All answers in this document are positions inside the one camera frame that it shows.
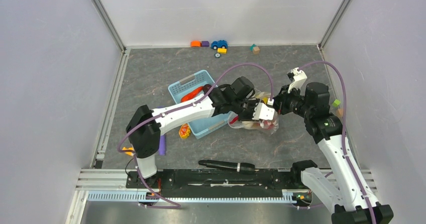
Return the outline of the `dark plum toy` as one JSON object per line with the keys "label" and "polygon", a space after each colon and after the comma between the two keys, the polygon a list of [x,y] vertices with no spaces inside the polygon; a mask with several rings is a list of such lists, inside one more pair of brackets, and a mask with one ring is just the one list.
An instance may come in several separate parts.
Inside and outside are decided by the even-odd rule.
{"label": "dark plum toy", "polygon": [[210,84],[206,84],[202,87],[202,91],[205,95],[208,95],[209,90],[211,89],[211,85]]}

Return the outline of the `red toy chili pepper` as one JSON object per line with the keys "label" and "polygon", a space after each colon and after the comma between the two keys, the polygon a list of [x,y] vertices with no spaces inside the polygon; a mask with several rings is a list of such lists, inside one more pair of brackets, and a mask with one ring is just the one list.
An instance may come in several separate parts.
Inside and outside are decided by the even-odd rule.
{"label": "red toy chili pepper", "polygon": [[234,117],[230,122],[229,122],[229,124],[230,125],[232,125],[233,123],[235,123],[237,120],[239,119],[239,117],[238,116],[236,116],[236,117]]}

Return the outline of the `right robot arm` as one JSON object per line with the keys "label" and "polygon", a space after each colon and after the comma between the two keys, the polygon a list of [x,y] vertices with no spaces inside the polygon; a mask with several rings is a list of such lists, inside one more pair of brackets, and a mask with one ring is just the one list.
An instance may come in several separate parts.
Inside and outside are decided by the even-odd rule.
{"label": "right robot arm", "polygon": [[321,173],[312,160],[293,163],[290,182],[308,187],[331,214],[332,223],[390,223],[394,213],[381,204],[371,191],[344,136],[343,123],[330,112],[329,88],[312,82],[305,94],[285,85],[274,97],[274,108],[281,115],[294,113],[303,118],[306,131],[325,155],[337,185]]}

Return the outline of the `clear polka dot zip bag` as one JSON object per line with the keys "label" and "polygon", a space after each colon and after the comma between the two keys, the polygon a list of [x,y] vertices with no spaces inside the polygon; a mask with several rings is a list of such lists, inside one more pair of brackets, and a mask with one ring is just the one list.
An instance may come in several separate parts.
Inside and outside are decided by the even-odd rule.
{"label": "clear polka dot zip bag", "polygon": [[[260,99],[260,100],[262,100],[262,98],[268,97],[269,100],[268,100],[267,105],[269,105],[270,107],[272,107],[270,105],[270,96],[271,96],[271,93],[269,93],[269,92],[261,92],[261,91],[259,91],[259,90],[257,90],[257,89],[254,88],[252,90],[249,90],[248,94],[243,99],[243,102],[245,102],[245,101],[247,101],[249,99]],[[238,116],[238,114],[240,112],[241,111],[239,111],[238,113],[235,113],[235,112],[231,112],[230,113],[230,116],[228,118],[228,126],[231,127],[232,129],[243,129],[243,126],[242,126],[242,123],[241,123],[242,121],[237,120],[232,125],[229,124],[229,122],[234,117]],[[270,135],[273,134],[273,133],[275,133],[277,131],[278,127],[279,127],[278,116],[277,116],[277,112],[276,111],[275,111],[275,114],[274,114],[274,119],[271,120],[271,121],[254,121],[254,120],[252,120],[252,122],[258,122],[259,123],[258,129],[256,129],[257,131],[261,131],[261,132],[264,132],[264,133],[267,133],[267,134],[270,134]]]}

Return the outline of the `white toy radish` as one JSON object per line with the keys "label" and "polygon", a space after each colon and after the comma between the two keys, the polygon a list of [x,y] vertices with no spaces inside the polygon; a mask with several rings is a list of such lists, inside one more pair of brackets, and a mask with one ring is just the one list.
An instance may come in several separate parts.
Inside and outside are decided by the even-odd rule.
{"label": "white toy radish", "polygon": [[242,123],[243,129],[247,129],[247,130],[256,130],[259,127],[258,122],[242,121],[241,123]]}

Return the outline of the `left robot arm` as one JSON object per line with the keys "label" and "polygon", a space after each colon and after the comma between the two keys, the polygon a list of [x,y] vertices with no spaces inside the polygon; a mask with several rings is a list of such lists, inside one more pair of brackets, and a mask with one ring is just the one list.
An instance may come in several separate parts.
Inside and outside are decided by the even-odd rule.
{"label": "left robot arm", "polygon": [[232,84],[207,84],[202,94],[179,104],[156,109],[149,109],[147,105],[137,108],[126,133],[134,149],[140,183],[149,188],[158,181],[155,154],[159,150],[161,136],[183,124],[229,112],[249,120],[261,102],[254,94],[252,82],[241,76]]}

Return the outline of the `orange toy carrot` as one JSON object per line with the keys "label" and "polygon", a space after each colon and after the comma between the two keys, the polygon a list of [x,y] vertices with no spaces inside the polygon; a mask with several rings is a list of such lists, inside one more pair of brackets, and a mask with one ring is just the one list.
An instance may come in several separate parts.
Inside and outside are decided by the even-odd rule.
{"label": "orange toy carrot", "polygon": [[198,94],[200,94],[201,92],[203,92],[203,86],[197,87],[193,91],[191,91],[188,94],[186,94],[185,96],[183,96],[181,98],[181,102],[189,101],[189,100],[195,98],[196,96],[198,96]]}

